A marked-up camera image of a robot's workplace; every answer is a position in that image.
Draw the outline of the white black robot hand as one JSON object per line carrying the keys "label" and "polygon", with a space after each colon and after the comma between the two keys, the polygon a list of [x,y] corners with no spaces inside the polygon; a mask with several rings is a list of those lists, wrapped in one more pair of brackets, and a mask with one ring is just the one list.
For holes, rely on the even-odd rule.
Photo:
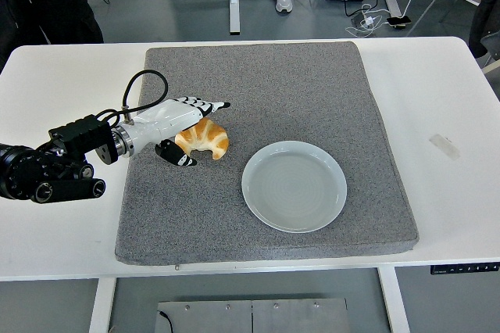
{"label": "white black robot hand", "polygon": [[158,156],[178,166],[194,166],[191,152],[210,151],[220,159],[229,146],[227,132],[208,118],[228,102],[206,102],[200,98],[182,97],[145,110],[132,124],[121,124],[125,154],[132,156],[146,145],[155,144]]}

